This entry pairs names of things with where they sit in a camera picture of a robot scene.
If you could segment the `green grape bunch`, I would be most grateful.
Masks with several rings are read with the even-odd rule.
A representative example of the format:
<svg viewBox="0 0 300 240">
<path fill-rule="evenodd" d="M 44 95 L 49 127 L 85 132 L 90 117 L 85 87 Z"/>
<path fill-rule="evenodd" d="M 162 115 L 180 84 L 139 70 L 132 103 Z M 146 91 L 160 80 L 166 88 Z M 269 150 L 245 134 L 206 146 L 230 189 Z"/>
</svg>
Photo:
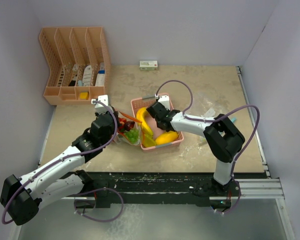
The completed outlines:
<svg viewBox="0 0 300 240">
<path fill-rule="evenodd" d="M 139 131 L 137 129 L 130 129 L 129 131 L 125 131 L 124 135 L 127 137 L 128 141 L 131 144 L 136 144 L 139 140 Z"/>
</svg>

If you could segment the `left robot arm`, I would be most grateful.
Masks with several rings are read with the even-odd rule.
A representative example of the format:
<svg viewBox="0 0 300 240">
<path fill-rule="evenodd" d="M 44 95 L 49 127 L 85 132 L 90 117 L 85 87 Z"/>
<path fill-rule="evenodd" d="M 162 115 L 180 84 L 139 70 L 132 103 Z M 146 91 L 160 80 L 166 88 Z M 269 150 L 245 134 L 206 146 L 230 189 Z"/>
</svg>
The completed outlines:
<svg viewBox="0 0 300 240">
<path fill-rule="evenodd" d="M 96 118 L 61 154 L 41 167 L 16 177 L 8 176 L 2 186 L 1 222 L 21 226 L 49 204 L 70 195 L 88 196 L 93 184 L 84 171 L 62 177 L 89 162 L 116 137 L 119 119 L 116 110 L 105 103 L 95 103 Z"/>
</svg>

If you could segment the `clear blue-zipper bag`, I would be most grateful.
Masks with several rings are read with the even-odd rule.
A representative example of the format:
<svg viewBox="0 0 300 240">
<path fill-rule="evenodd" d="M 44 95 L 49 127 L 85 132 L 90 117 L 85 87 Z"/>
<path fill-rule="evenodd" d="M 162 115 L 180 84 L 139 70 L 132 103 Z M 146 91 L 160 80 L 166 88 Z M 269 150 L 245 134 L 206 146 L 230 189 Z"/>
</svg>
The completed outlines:
<svg viewBox="0 0 300 240">
<path fill-rule="evenodd" d="M 186 111 L 187 115 L 192 115 L 194 118 L 215 118 L 219 114 L 226 114 L 229 110 L 217 103 L 211 97 L 203 92 L 193 93 L 192 106 Z M 187 134 L 190 147 L 201 147 L 206 144 L 206 139 L 202 136 Z"/>
</svg>

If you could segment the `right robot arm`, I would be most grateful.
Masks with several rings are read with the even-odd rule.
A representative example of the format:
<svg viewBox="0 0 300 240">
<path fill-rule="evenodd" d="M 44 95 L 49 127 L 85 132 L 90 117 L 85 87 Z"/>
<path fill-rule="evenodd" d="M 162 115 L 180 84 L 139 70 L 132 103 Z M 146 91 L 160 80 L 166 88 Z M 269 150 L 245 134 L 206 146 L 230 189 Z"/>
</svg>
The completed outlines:
<svg viewBox="0 0 300 240">
<path fill-rule="evenodd" d="M 224 114 L 219 114 L 216 118 L 202 118 L 184 114 L 176 109 L 169 110 L 159 101 L 146 110 L 161 130 L 186 132 L 205 138 L 216 158 L 212 190 L 218 196 L 225 195 L 230 190 L 234 158 L 245 143 L 245 137 L 233 122 Z"/>
</svg>

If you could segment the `clear orange-zipper bag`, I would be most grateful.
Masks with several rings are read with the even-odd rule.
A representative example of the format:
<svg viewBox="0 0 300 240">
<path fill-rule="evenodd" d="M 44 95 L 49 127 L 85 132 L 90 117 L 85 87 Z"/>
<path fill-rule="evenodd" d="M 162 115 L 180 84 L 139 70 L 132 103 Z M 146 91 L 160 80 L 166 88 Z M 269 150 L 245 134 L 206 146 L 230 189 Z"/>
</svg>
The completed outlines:
<svg viewBox="0 0 300 240">
<path fill-rule="evenodd" d="M 142 143 L 143 130 L 142 122 L 137 118 L 122 111 L 116 110 L 119 125 L 115 143 L 127 143 L 131 146 L 139 146 Z"/>
</svg>

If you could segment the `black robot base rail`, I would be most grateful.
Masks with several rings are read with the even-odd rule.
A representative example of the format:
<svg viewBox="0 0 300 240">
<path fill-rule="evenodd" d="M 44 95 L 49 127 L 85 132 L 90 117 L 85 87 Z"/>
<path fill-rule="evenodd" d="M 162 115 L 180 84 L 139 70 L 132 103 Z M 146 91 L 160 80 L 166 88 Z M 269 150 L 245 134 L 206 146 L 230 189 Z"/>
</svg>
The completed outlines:
<svg viewBox="0 0 300 240">
<path fill-rule="evenodd" d="M 80 208 L 93 203 L 97 208 L 112 204 L 195 205 L 229 208 L 230 200 L 243 192 L 243 184 L 231 181 L 225 186 L 210 173 L 184 172 L 85 172 L 78 170 L 61 177 L 79 177 L 81 193 L 87 200 L 77 200 Z"/>
</svg>

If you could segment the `red strawberry cluster with leaves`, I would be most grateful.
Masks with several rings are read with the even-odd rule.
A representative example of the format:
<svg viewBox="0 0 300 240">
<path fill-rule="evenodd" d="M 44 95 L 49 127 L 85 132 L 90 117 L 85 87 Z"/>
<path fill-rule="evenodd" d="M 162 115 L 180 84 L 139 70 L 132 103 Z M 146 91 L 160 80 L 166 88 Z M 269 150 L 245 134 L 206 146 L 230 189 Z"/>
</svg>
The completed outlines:
<svg viewBox="0 0 300 240">
<path fill-rule="evenodd" d="M 118 131 L 124 133 L 135 127 L 135 122 L 124 117 L 119 117 Z"/>
</svg>

